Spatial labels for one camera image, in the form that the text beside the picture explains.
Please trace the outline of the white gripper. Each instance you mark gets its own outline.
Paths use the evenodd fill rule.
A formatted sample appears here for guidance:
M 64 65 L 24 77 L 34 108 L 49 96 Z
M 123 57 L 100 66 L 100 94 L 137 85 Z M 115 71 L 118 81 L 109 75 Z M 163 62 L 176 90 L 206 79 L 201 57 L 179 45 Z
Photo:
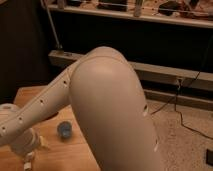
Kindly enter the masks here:
M 39 137 L 33 128 L 26 130 L 9 143 L 11 151 L 22 160 L 28 160 L 30 155 L 32 155 L 34 150 L 39 146 L 42 149 L 48 149 L 49 143 L 43 136 Z M 23 164 L 23 170 L 32 171 L 32 161 L 25 161 Z

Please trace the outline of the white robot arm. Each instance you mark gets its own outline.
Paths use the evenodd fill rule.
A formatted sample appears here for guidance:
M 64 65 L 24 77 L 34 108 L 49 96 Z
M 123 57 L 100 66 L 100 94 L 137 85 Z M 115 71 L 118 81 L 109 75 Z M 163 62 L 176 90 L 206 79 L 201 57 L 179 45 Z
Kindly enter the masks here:
M 67 67 L 22 108 L 2 112 L 0 147 L 21 156 L 39 136 L 32 127 L 71 106 L 101 171 L 165 171 L 146 97 L 133 67 L 97 47 Z

